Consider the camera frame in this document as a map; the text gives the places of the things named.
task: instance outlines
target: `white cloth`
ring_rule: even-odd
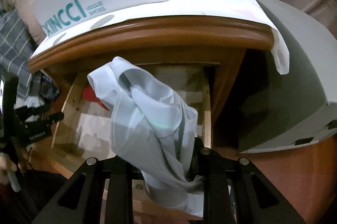
[[[169,86],[121,57],[88,75],[112,110],[111,150],[139,168],[160,206],[203,215],[202,177],[188,181],[198,113]]]

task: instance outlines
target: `teal logo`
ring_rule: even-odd
[[[81,18],[86,18],[87,14],[82,8],[79,0],[69,3],[65,9],[60,9],[57,14],[49,18],[42,28],[50,36],[58,32],[63,26],[69,26],[72,22],[78,22]]]
[[[48,36],[51,36],[59,30],[62,30],[64,27],[69,26],[71,23],[86,18],[88,13],[89,16],[93,16],[103,11],[106,11],[106,8],[102,1],[83,8],[79,0],[74,0],[71,3],[68,3],[65,8],[61,8],[56,14],[50,17],[44,24],[42,24],[42,28]]]

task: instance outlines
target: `wooden panel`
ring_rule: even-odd
[[[73,73],[72,78],[66,78],[65,75],[60,75],[59,73],[52,73],[51,71],[48,70],[48,68],[45,68],[42,72],[49,78],[53,79],[54,83],[57,86],[59,86],[61,89],[66,90],[70,90],[71,85],[76,77],[76,73]]]
[[[53,73],[64,74],[81,71],[93,71],[120,56],[134,65],[220,65],[226,63],[236,48],[219,46],[161,46],[146,49],[123,50],[93,55],[86,58],[56,63],[48,69]]]
[[[270,50],[274,37],[267,25],[234,18],[187,15],[139,18],[60,43],[30,59],[28,67],[35,72],[52,64],[109,52],[178,45],[189,46],[191,50],[195,45]]]
[[[157,66],[145,66],[150,72],[156,71]],[[207,147],[211,147],[211,117],[210,117],[210,91],[207,76],[203,73],[203,68],[200,67],[171,67],[174,72],[175,69],[180,69],[191,73],[193,76],[191,78],[186,78],[186,86],[189,86],[190,92],[202,91],[202,106],[200,107],[199,114],[206,117],[202,117],[202,139],[206,143]],[[81,115],[82,110],[82,90],[87,86],[87,72],[79,73],[76,77],[74,83],[72,84],[69,94],[65,100],[62,111],[65,114],[65,118],[62,122],[57,124],[57,128],[53,137],[52,148],[48,148],[41,143],[34,144],[34,152],[38,154],[43,154],[45,160],[54,170],[57,170],[60,174],[69,178],[85,161],[84,158],[74,155],[76,148],[73,147],[75,144],[74,136],[76,134],[76,129],[78,126],[78,120]],[[188,219],[188,220],[200,220],[201,218],[192,216],[188,213],[184,213],[178,210],[172,210],[168,208],[163,208],[154,202],[152,202],[144,191],[145,185],[144,181],[133,181],[133,205],[134,211],[140,213],[146,213],[148,215],[155,215],[167,218],[175,219]],[[107,191],[104,190],[103,198],[106,198]]]
[[[72,84],[62,108],[64,119],[57,123],[53,136],[52,148],[69,152],[76,135],[78,120],[81,115],[80,104],[82,91],[87,86],[87,72],[79,73]]]
[[[211,122],[211,98],[210,88],[206,72],[203,72],[203,145],[212,148],[212,122]]]
[[[215,81],[211,93],[213,123],[218,119],[227,101],[236,76],[239,73],[245,52],[246,49],[235,49],[229,56],[227,63],[217,67],[215,71]]]
[[[226,158],[249,158],[307,224],[317,223],[336,193],[337,142],[332,137],[314,145],[269,153],[213,149]]]
[[[50,149],[50,147],[46,147],[41,143],[35,143],[33,145],[33,149],[29,153],[29,162],[33,166],[34,170],[39,170],[39,171],[47,171],[51,173],[60,173],[58,169],[54,167],[53,164],[51,164],[48,160],[47,155],[42,151],[39,150],[36,146],[42,145],[42,148],[47,148]]]

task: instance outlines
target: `gray box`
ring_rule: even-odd
[[[245,124],[239,126],[239,151],[318,143],[337,132],[337,40],[321,23],[286,3],[257,1],[287,44],[290,71],[280,75],[270,52],[262,53],[267,63],[265,87],[248,94],[240,105]],[[261,80],[252,75],[250,80],[254,78]]]

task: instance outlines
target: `human hand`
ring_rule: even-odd
[[[17,151],[17,155],[19,157],[20,162],[18,163],[18,167],[21,173],[25,173],[27,168],[27,159],[29,157],[26,149],[19,149]],[[0,153],[0,184],[7,185],[10,181],[8,178],[8,171],[16,172],[17,166],[14,162],[12,162],[8,155]]]
[[[0,155],[0,184],[7,185],[9,183],[8,170],[16,172],[17,166],[10,159]]]

